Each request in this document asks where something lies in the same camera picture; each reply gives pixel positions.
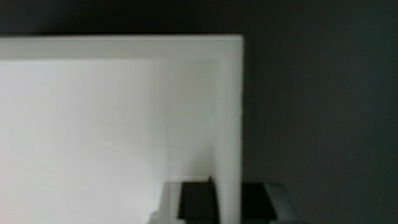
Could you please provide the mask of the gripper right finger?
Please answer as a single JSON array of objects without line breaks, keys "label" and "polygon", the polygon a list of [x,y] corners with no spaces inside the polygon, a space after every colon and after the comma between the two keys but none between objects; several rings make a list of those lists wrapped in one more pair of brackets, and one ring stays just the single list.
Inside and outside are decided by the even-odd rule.
[{"label": "gripper right finger", "polygon": [[245,183],[241,186],[241,224],[292,224],[298,221],[284,185]]}]

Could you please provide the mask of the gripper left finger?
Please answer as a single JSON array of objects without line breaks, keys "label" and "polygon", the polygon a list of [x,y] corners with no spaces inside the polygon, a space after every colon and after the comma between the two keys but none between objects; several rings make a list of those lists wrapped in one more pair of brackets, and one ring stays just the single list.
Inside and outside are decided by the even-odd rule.
[{"label": "gripper left finger", "polygon": [[211,178],[163,184],[157,209],[147,224],[218,224],[218,198]]}]

